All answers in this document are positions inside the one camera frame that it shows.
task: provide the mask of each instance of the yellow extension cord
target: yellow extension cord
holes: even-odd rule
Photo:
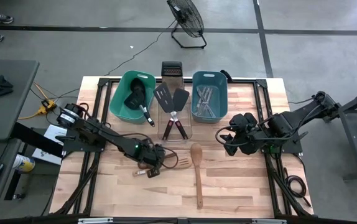
[[[44,96],[44,98],[48,101],[49,105],[46,108],[45,106],[40,106],[39,110],[37,110],[37,112],[31,116],[27,116],[27,117],[21,117],[18,119],[31,119],[34,118],[38,115],[41,114],[47,114],[49,111],[51,111],[52,109],[54,109],[56,107],[55,103],[53,100],[49,100],[49,98],[46,96],[46,94],[44,94],[44,92],[42,91],[42,89],[40,88],[40,86],[38,86],[38,84],[35,83],[36,88],[40,91],[40,93]]]

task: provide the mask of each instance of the electric fan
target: electric fan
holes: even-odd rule
[[[172,38],[185,49],[203,49],[206,46],[206,40],[203,37],[203,21],[201,15],[199,15],[198,9],[195,7],[191,0],[167,0],[167,4],[176,18],[177,23],[172,31]],[[175,37],[174,32],[177,30],[177,26],[180,25],[183,30],[193,38],[202,37],[204,45],[202,46],[183,46]]]

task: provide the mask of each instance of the black spatula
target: black spatula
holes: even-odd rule
[[[172,95],[167,88],[166,82],[163,82],[154,90],[154,95],[160,107],[163,109],[163,111],[165,111],[165,113],[173,112],[174,103],[172,100]]]
[[[160,104],[160,107],[162,107],[162,109],[166,113],[170,113],[170,115],[172,116],[172,118],[167,123],[165,133],[162,139],[166,140],[168,138],[173,123],[176,124],[176,127],[180,131],[180,134],[183,136],[183,138],[188,139],[188,136],[185,133],[184,128],[177,117],[177,112],[183,110],[190,93],[178,88],[174,92],[174,98],[172,100],[169,89],[167,88],[167,84],[163,83],[155,89],[154,94]]]
[[[132,110],[137,110],[140,108],[148,123],[152,127],[155,127],[155,122],[151,119],[151,116],[147,110],[146,87],[144,86],[143,82],[139,78],[135,78],[130,83],[130,89],[132,93],[125,99],[124,104]]]

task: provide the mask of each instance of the blue plastic basket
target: blue plastic basket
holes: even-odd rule
[[[213,94],[209,101],[209,106],[215,114],[215,118],[211,117],[209,112],[203,113],[201,116],[197,115],[199,102],[199,94],[197,87],[211,87]],[[192,77],[192,104],[191,114],[196,122],[200,123],[217,123],[228,112],[228,91],[227,78],[220,72],[196,72]]]

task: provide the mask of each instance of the desk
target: desk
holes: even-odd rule
[[[0,178],[0,198],[16,158],[18,142],[21,142],[16,139],[61,157],[62,147],[59,144],[16,122],[38,67],[39,62],[36,61],[0,60],[0,75],[4,75],[14,86],[12,93],[0,97],[0,156],[8,142],[2,155],[4,169]]]
[[[93,108],[99,77],[83,77],[78,103],[88,103]],[[283,79],[267,79],[273,113],[289,110]],[[113,86],[112,95],[118,84]],[[192,86],[185,84],[190,93]],[[104,99],[101,97],[100,111]],[[154,100],[151,117],[157,125],[158,105]],[[271,196],[267,179],[264,156],[255,153],[250,156],[237,152],[231,157],[223,146],[216,142],[217,129],[228,125],[228,121],[238,113],[251,112],[257,117],[252,86],[229,85],[228,114],[217,124],[192,122],[193,136],[188,142],[169,142],[166,147],[180,155],[190,155],[190,146],[198,142],[203,146],[201,178],[203,209],[197,209],[194,168],[168,170],[160,176],[148,179],[146,176],[133,177],[137,164],[125,158],[115,146],[107,144],[101,154],[95,187],[91,216],[106,217],[207,217],[207,218],[269,218],[273,217]],[[157,126],[127,124],[108,113],[107,122],[119,134],[140,132],[150,136],[155,143]],[[64,159],[58,176],[50,212],[58,210],[77,186],[82,152],[74,152]],[[289,175],[298,175],[305,180],[301,163],[292,155],[282,155]],[[284,211],[282,194],[277,190],[280,208]],[[302,200],[304,208],[312,213]]]

